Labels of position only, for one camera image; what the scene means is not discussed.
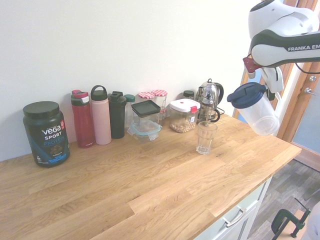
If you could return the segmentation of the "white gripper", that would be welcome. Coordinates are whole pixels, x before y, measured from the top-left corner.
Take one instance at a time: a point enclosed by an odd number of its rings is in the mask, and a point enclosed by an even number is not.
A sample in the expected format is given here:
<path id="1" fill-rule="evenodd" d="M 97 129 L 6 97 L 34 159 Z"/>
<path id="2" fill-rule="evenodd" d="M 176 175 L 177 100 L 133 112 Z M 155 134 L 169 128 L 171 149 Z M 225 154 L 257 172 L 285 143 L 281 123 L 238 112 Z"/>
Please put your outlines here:
<path id="1" fill-rule="evenodd" d="M 266 95 L 269 101 L 275 99 L 275 93 L 284 89 L 283 74 L 280 67 L 262 67 L 262 77 L 266 83 Z"/>

